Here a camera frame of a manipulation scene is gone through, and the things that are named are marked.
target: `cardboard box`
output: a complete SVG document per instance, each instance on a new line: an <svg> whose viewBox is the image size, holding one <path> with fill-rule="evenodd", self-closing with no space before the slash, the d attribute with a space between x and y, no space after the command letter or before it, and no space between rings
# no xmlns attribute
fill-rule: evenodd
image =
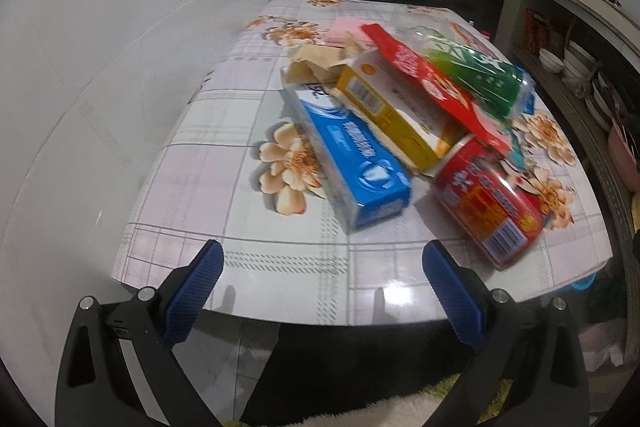
<svg viewBox="0 0 640 427"><path fill-rule="evenodd" d="M417 89L377 50L354 58L335 87L420 172L436 164L466 134L460 122Z"/></svg>
<svg viewBox="0 0 640 427"><path fill-rule="evenodd" d="M357 229L402 211L411 186L400 162L321 84L287 85L290 105L324 169L338 219Z"/></svg>

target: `pink container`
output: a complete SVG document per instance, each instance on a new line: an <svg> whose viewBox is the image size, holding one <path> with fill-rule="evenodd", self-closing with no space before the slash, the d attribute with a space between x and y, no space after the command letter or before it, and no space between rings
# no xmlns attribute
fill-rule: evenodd
<svg viewBox="0 0 640 427"><path fill-rule="evenodd" d="M609 155L626 188L631 192L640 192L640 172L636 169L636 160L616 122L609 133Z"/></svg>

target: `flower print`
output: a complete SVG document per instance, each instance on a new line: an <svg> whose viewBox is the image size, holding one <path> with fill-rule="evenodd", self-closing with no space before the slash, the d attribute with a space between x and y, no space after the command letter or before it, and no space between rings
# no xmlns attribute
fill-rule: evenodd
<svg viewBox="0 0 640 427"><path fill-rule="evenodd" d="M506 181L511 187L519 187L530 194L535 194L540 200L540 213L552 216L550 229L565 229L574 222L571 210L567 205L574 202L574 195L561 182L549 177L549 171L540 167L533 169L533 176L527 178L517 172L505 160L500 161L502 169L507 174Z"/></svg>
<svg viewBox="0 0 640 427"><path fill-rule="evenodd" d="M263 24L266 24L267 22L272 22L272 21L273 21L273 17L271 17L270 15L260 15L256 17L254 20L252 20L250 23L248 23L248 25L246 26L246 29L255 28L256 26L261 26Z"/></svg>
<svg viewBox="0 0 640 427"><path fill-rule="evenodd" d="M264 34L266 40L274 41L286 48L315 44L319 37L318 25L313 22L290 22L283 28L269 28Z"/></svg>
<svg viewBox="0 0 640 427"><path fill-rule="evenodd" d="M318 158L294 124L286 123L276 129L273 142L260 147L260 160L271 164L260 176L260 190L274 194L277 213L304 214L306 192L325 197Z"/></svg>
<svg viewBox="0 0 640 427"><path fill-rule="evenodd" d="M569 140L562 133L558 123L547 113L537 110L532 116L526 114L523 118L514 120L513 126L523 131L524 138L529 144L546 149L549 158L554 162L567 163L571 166L576 164Z"/></svg>
<svg viewBox="0 0 640 427"><path fill-rule="evenodd" d="M339 0L306 0L306 2L319 7L338 6L340 4Z"/></svg>

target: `shelf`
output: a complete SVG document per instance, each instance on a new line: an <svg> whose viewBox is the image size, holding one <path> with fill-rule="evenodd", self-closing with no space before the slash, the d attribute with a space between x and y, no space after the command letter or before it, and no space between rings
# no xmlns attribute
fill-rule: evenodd
<svg viewBox="0 0 640 427"><path fill-rule="evenodd" d="M583 147L604 190L614 219L625 269L627 331L624 360L625 363L634 362L640 347L640 266L633 255L631 192L623 184L611 161L607 134L595 123L584 102L572 95L557 75L546 71L535 55L514 49L513 59L553 99Z"/></svg>

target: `fluffy rug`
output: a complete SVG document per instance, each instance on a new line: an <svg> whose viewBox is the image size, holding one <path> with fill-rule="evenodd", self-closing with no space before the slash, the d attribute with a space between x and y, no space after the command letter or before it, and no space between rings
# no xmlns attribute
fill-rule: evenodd
<svg viewBox="0 0 640 427"><path fill-rule="evenodd" d="M422 427L440 405L460 375L442 380L422 393L395 397L373 403L365 409L339 415L322 415L307 418L302 423L286 427ZM511 382L503 380L494 400L480 418L480 422L496 416L509 394ZM242 422L228 422L225 427L249 427Z"/></svg>

